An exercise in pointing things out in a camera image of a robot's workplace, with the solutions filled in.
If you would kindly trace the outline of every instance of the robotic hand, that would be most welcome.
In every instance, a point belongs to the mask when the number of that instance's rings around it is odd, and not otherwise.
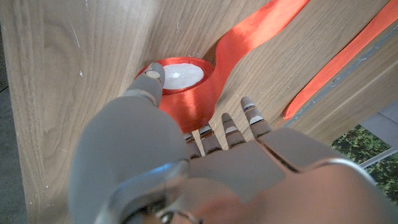
[[[254,140],[230,115],[229,149],[210,125],[206,156],[157,107],[164,70],[153,63],[87,125],[71,166],[73,223],[396,223],[370,176],[341,154],[291,129],[273,131],[247,97]]]

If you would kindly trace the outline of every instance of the robot finger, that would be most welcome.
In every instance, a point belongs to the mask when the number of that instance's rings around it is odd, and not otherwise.
[[[240,130],[236,127],[234,121],[228,113],[224,113],[221,116],[221,120],[223,122],[224,132],[226,142],[228,143],[228,148],[233,148],[238,144],[245,143],[244,137]]]
[[[184,134],[185,141],[187,142],[187,148],[190,151],[190,158],[199,158],[201,157],[199,147],[193,137],[192,133]]]
[[[262,117],[249,97],[242,98],[241,105],[255,139],[272,131],[271,126]]]
[[[199,135],[205,155],[223,150],[209,123],[199,129]]]

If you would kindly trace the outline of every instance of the spool of ribbon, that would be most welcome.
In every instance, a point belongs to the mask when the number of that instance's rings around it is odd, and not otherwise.
[[[216,66],[190,57],[166,58],[161,65],[192,63],[204,71],[197,84],[179,90],[164,90],[159,108],[171,115],[183,133],[203,127],[215,111],[218,98],[234,66],[251,50],[277,35],[309,0],[271,0],[234,26],[220,39]]]

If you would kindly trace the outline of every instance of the red ribbon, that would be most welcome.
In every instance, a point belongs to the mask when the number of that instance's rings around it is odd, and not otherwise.
[[[324,84],[334,77],[373,38],[398,19],[398,0],[391,0],[340,53],[328,62],[296,95],[285,110],[290,119]]]
[[[218,98],[234,66],[251,50],[277,35],[309,0],[271,0],[229,30],[218,42],[216,67],[202,59],[166,58],[161,65],[192,63],[205,77],[181,90],[164,90],[159,108],[178,123],[183,133],[203,127],[213,116]]]

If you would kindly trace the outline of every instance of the wooden surface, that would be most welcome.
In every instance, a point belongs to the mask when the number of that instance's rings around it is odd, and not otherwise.
[[[69,165],[81,130],[144,65],[166,57],[204,57],[227,30],[266,2],[4,0],[0,19],[29,221],[69,222]],[[277,37],[245,56],[210,122],[222,145],[223,112],[248,138],[239,107],[246,95],[275,124],[287,103],[386,2],[312,0]],[[352,112],[346,109],[333,117]]]
[[[398,29],[397,26],[398,21],[391,24],[342,71],[357,61],[360,55],[374,47],[374,44],[393,28]],[[366,63],[362,63],[351,72],[290,127],[319,141],[331,143],[390,102],[398,100],[397,87],[398,35],[393,35],[374,55],[366,59]]]

